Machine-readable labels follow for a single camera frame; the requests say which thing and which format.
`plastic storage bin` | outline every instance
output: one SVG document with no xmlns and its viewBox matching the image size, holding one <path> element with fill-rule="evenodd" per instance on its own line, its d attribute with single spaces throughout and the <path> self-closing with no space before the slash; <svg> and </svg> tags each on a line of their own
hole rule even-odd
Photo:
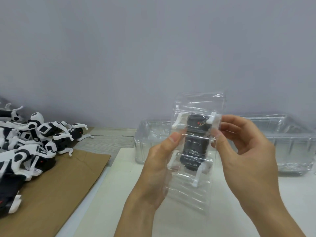
<svg viewBox="0 0 316 237">
<path fill-rule="evenodd" d="M 167 119 L 145 119 L 140 122 L 134 136 L 137 163 L 145 163 L 149 149 L 169 136 L 170 123 Z"/>
<path fill-rule="evenodd" d="M 316 152 L 316 133 L 288 114 L 242 115 L 274 143 L 279 172 L 303 175 L 311 169 Z"/>
<path fill-rule="evenodd" d="M 208 213 L 211 174 L 216 150 L 211 129 L 219 129 L 223 93 L 183 93 L 176 97 L 171 132 L 183 139 L 167 164 L 166 193 L 188 207 Z"/>
</svg>

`white wall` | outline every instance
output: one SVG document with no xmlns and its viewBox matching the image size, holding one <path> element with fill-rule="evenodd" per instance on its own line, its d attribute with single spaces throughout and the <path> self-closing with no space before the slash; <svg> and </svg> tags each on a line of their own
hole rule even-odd
<svg viewBox="0 0 316 237">
<path fill-rule="evenodd" d="M 49 120 L 136 127 L 176 93 L 316 127 L 316 0 L 0 0 L 0 96 Z"/>
</svg>

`clear plastic container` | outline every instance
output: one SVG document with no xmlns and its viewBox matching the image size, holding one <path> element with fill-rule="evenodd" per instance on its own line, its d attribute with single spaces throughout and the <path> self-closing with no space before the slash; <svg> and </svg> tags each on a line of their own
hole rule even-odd
<svg viewBox="0 0 316 237">
<path fill-rule="evenodd" d="M 219 129 L 224 104 L 225 96 L 219 92 L 182 93 L 173 105 L 171 132 L 183 133 L 183 139 L 167 164 L 166 193 L 205 214 L 216 157 L 211 129 Z"/>
<path fill-rule="evenodd" d="M 241 115 L 252 120 L 274 143 L 279 172 L 304 175 L 314 162 L 316 132 L 288 114 Z"/>
<path fill-rule="evenodd" d="M 170 123 L 168 119 L 145 119 L 140 122 L 134 136 L 137 163 L 145 163 L 149 149 L 169 136 Z"/>
</svg>

